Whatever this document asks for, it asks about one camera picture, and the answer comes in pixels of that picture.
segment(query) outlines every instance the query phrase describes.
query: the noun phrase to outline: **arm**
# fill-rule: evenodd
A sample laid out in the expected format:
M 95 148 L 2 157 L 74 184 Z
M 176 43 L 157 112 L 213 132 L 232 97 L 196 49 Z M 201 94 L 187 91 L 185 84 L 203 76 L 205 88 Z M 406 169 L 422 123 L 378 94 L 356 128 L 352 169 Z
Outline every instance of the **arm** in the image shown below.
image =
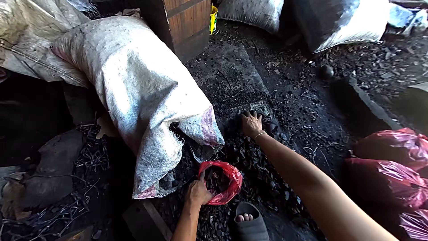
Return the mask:
M 171 237 L 171 241 L 195 241 L 198 228 L 199 211 L 201 206 L 212 198 L 204 185 L 205 172 L 201 173 L 199 180 L 190 184 L 187 191 L 183 211 L 178 220 L 177 227 Z
M 330 177 L 303 156 L 265 134 L 262 117 L 256 118 L 255 111 L 245 115 L 242 117 L 244 134 L 255 138 L 284 181 L 302 199 L 328 240 L 397 240 L 361 210 Z

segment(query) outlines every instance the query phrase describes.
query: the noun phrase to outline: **hand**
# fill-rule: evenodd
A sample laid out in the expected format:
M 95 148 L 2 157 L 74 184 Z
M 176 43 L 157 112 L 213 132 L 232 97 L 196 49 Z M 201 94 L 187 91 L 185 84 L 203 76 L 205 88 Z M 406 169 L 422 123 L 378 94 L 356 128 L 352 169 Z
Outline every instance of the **hand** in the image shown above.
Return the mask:
M 205 172 L 202 172 L 199 180 L 193 181 L 189 186 L 186 201 L 190 202 L 191 205 L 205 205 L 213 197 L 204 184 L 204 178 Z
M 257 115 L 256 111 L 251 111 L 251 114 L 249 111 L 246 111 L 241 114 L 241 117 L 242 130 L 246 136 L 254 139 L 258 134 L 264 132 L 262 126 L 262 115 Z

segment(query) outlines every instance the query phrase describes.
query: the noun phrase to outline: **yellow can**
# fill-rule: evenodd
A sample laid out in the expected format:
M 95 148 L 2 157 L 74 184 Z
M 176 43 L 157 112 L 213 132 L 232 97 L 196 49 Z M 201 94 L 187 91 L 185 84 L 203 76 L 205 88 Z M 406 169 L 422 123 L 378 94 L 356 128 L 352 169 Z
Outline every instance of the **yellow can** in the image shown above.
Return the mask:
M 210 19 L 210 35 L 213 34 L 217 28 L 217 13 L 218 10 L 216 7 L 211 7 L 211 19 Z

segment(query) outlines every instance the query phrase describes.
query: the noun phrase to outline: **pink plastic bag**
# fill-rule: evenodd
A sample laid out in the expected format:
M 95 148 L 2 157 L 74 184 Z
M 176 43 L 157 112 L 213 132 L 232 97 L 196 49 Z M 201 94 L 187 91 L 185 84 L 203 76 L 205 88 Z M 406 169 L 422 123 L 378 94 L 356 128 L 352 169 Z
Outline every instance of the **pink plastic bag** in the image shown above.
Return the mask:
M 230 165 L 229 163 L 225 163 L 222 161 L 210 161 L 210 162 L 201 163 L 201 166 L 199 166 L 198 177 L 201 175 L 202 172 L 205 172 L 205 170 L 210 166 L 221 167 L 224 171 L 224 174 L 230 179 L 230 185 L 226 191 L 215 195 L 207 204 L 224 205 L 228 203 L 241 190 L 241 185 L 242 185 L 241 172 L 239 172 L 239 170 L 236 167 Z
M 419 209 L 412 213 L 402 213 L 400 226 L 406 230 L 409 237 L 428 240 L 428 210 Z
M 428 138 L 410 128 L 383 130 L 361 139 L 354 154 L 359 158 L 394 161 L 417 171 L 428 166 Z
M 347 159 L 361 197 L 383 205 L 418 209 L 428 200 L 428 179 L 393 161 Z

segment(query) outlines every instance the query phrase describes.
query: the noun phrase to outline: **thin bracelet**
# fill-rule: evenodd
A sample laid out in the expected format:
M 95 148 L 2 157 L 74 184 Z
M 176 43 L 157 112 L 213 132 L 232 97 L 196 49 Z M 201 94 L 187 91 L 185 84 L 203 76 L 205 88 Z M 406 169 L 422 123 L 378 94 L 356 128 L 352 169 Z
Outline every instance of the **thin bracelet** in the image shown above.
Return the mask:
M 267 133 L 265 131 L 263 131 L 262 133 L 256 135 L 256 137 L 254 137 L 254 140 L 256 140 L 256 138 L 259 137 L 259 135 L 262 135 L 262 134 L 267 134 Z

